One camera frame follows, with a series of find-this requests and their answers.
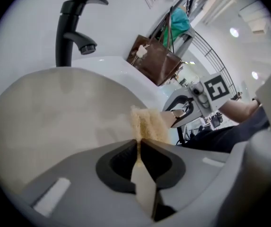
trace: person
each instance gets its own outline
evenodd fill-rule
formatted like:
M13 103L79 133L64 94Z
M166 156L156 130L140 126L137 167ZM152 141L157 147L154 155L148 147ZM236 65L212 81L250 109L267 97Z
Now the person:
M257 98L250 103L228 100L219 111L239 124L215 131L203 130L179 146L230 153L235 144L249 140L256 132L270 125Z

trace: black faucet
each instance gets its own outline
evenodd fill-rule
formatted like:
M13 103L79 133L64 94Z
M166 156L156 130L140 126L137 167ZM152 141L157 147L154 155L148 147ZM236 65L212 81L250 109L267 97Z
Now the black faucet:
M77 44L82 55L96 50L97 44L90 37L76 32L79 16L88 3L108 5L107 0L69 0L61 7L55 42L55 63L57 67L71 67L73 42Z

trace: metal rack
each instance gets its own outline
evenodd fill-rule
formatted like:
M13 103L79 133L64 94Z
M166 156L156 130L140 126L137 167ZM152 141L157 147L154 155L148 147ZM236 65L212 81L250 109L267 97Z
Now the metal rack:
M230 77L228 70L226 69L224 63L221 61L216 52L212 47L200 36L199 33L195 32L195 37L192 43L200 50L201 53L210 62L216 72L221 72L224 80L226 81L229 91L232 96L237 94L235 85Z

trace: brown handbag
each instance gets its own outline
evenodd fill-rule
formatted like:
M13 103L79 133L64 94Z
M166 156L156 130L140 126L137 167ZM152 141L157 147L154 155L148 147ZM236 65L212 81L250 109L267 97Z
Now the brown handbag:
M166 24L168 26L168 33L170 33L171 11L166 16ZM138 35L127 58L127 62L133 65L157 86L162 85L171 78L182 64L182 60L169 51L170 34L168 34L167 37L167 48L162 45L161 41L164 31L165 29L163 29L162 35L160 36L160 41L155 38L158 32L157 30L154 31L150 39ZM147 53L142 58L137 58L136 52L140 45L146 48Z

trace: salon sink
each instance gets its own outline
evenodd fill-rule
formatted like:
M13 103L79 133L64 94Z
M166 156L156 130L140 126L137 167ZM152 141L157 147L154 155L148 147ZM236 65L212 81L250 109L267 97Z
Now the salon sink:
M0 96L0 180L19 192L74 153L132 139L131 106L161 110L166 99L116 56L27 74Z

